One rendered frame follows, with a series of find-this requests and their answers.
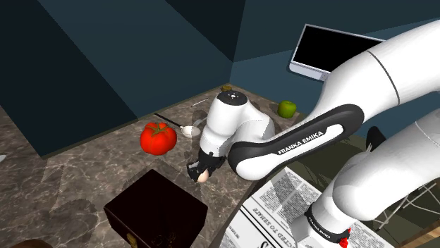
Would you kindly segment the red tomato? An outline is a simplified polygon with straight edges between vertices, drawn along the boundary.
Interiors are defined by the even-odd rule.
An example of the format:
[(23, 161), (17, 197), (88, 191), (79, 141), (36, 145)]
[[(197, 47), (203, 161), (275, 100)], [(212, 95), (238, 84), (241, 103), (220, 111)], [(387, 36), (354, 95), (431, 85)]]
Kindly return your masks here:
[(140, 136), (140, 146), (148, 154), (164, 155), (177, 143), (176, 131), (166, 123), (146, 124)]

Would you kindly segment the dark brown box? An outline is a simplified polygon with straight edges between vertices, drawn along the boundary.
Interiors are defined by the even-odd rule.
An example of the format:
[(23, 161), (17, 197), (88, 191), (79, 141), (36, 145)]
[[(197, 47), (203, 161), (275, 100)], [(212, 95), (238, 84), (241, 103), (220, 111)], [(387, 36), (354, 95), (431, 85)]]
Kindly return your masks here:
[(207, 210), (153, 169), (104, 206), (110, 226), (131, 248), (190, 248)]

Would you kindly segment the newspaper patterned robot stand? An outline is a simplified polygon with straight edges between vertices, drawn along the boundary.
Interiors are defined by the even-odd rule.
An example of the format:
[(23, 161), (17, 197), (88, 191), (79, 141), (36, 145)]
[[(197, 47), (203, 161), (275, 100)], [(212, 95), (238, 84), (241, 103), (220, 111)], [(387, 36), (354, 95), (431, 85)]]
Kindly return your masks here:
[(323, 246), (310, 235), (294, 240), (290, 224), (320, 194), (298, 174), (284, 168), (242, 204), (219, 248), (394, 248), (359, 221), (350, 226), (347, 245)]

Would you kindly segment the green apple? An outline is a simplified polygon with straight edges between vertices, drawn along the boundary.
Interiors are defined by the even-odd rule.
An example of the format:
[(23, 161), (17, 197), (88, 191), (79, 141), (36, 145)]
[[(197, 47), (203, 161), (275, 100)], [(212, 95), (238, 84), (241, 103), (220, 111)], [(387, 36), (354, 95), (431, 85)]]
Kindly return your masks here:
[(292, 118), (297, 110), (296, 104), (291, 101), (281, 101), (277, 108), (277, 114), (282, 118)]

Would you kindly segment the white framed black monitor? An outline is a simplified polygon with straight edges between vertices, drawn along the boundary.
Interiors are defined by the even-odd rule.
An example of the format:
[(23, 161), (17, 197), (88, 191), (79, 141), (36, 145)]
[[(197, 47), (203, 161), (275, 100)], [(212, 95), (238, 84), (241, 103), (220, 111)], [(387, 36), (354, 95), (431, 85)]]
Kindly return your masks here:
[(306, 24), (288, 70), (325, 81), (339, 65), (381, 42), (374, 37)]

